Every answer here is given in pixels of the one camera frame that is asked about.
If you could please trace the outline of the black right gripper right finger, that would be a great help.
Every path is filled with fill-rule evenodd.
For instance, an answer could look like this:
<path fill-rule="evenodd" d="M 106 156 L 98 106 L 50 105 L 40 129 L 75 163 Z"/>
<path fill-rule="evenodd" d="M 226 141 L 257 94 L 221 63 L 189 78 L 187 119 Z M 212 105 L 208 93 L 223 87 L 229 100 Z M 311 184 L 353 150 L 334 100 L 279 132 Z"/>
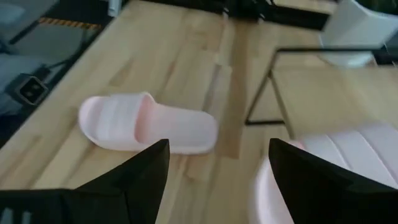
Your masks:
<path fill-rule="evenodd" d="M 397 189 L 354 173 L 281 139 L 269 162 L 294 223 L 397 224 Z"/>

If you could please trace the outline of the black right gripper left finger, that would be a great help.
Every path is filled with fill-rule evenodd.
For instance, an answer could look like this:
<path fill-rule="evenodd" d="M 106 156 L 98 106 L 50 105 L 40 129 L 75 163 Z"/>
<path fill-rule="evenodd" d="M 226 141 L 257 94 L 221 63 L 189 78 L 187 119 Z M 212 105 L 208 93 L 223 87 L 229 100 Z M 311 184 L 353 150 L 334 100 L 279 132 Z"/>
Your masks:
<path fill-rule="evenodd" d="M 1 223 L 155 223 L 169 160 L 169 141 L 161 139 L 75 189 L 3 190 Z"/>

